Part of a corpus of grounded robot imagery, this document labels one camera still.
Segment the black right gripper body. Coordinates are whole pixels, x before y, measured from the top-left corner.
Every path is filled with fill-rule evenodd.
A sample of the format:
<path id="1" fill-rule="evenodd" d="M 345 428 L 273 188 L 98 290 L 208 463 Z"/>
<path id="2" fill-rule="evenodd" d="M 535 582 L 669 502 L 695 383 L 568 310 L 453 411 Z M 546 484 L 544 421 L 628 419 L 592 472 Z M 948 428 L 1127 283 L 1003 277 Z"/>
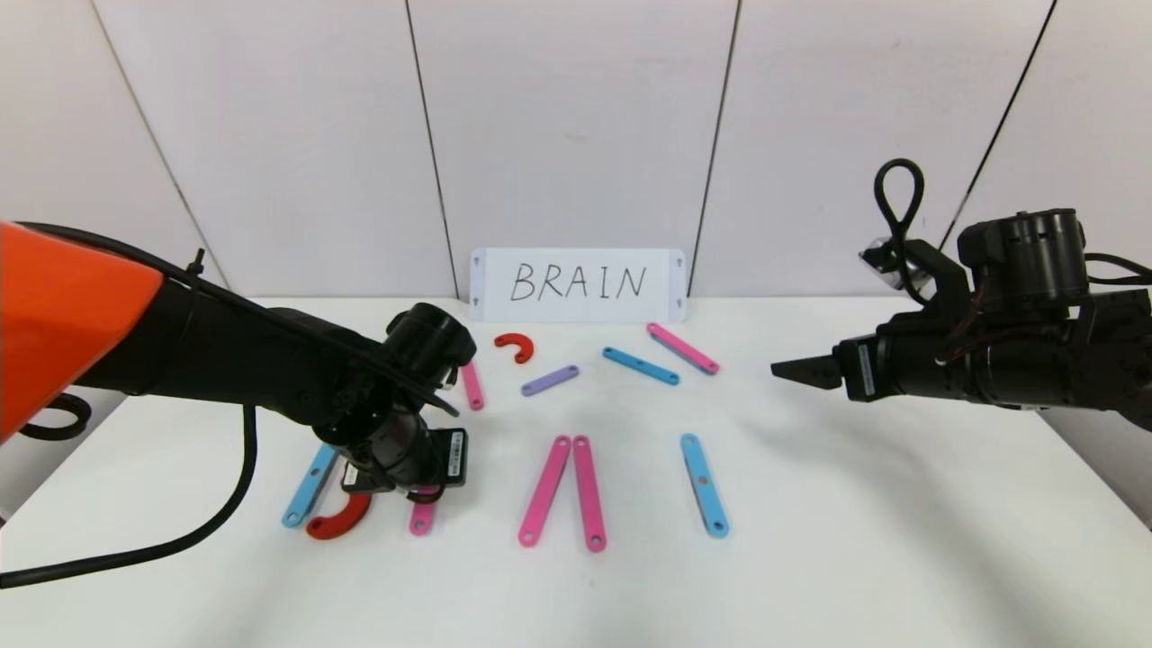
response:
<path id="1" fill-rule="evenodd" d="M 876 402 L 895 395 L 967 401 L 967 368 L 937 364 L 940 336 L 877 333 L 838 344 L 839 362 L 851 401 Z"/>

